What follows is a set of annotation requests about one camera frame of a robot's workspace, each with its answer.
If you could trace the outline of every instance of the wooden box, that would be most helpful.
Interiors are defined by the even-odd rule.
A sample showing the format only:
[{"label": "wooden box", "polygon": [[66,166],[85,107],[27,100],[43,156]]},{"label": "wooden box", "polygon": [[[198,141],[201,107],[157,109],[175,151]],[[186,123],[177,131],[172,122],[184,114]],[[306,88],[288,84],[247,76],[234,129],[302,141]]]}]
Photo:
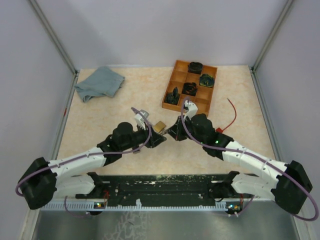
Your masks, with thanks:
[{"label": "wooden box", "polygon": [[[190,100],[196,104],[198,107],[198,114],[206,114],[208,116],[210,110],[210,104],[212,99],[212,94],[214,91],[214,87],[206,87],[199,85],[199,79],[202,74],[209,74],[214,77],[216,81],[217,76],[217,67],[213,66],[206,66],[203,65],[201,74],[195,74],[188,72],[188,65],[190,62],[177,60],[175,62],[168,86],[166,87],[166,91],[164,93],[162,99],[162,107],[164,109],[174,110],[177,112],[181,111],[181,105],[185,97],[189,97]],[[197,85],[197,92],[195,96],[190,96],[186,94],[182,94],[184,83],[196,83]],[[179,102],[178,105],[173,105],[165,102],[165,98],[168,93],[172,93],[174,88],[178,88]]]}]

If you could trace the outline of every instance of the table top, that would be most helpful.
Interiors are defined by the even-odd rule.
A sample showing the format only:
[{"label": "table top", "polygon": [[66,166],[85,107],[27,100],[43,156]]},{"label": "table top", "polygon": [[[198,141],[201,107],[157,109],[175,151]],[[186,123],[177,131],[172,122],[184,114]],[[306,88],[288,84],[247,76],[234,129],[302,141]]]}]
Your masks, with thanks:
[{"label": "table top", "polygon": [[[83,103],[75,92],[66,122],[58,159],[82,153],[95,147],[112,134],[121,122],[136,125],[130,109],[146,110],[152,124],[164,122],[172,126],[179,112],[164,109],[161,102],[169,82],[172,67],[113,68],[125,81],[113,98],[104,96]],[[78,82],[85,80],[95,69],[82,69]],[[208,119],[214,128],[224,132],[243,146],[274,159],[267,128],[247,65],[218,66]],[[118,161],[93,169],[100,175],[171,175],[226,174],[230,171],[248,173],[240,166],[209,156],[201,146],[187,139],[175,141],[168,134],[167,141],[153,149],[142,148],[140,153],[125,154]]]}]

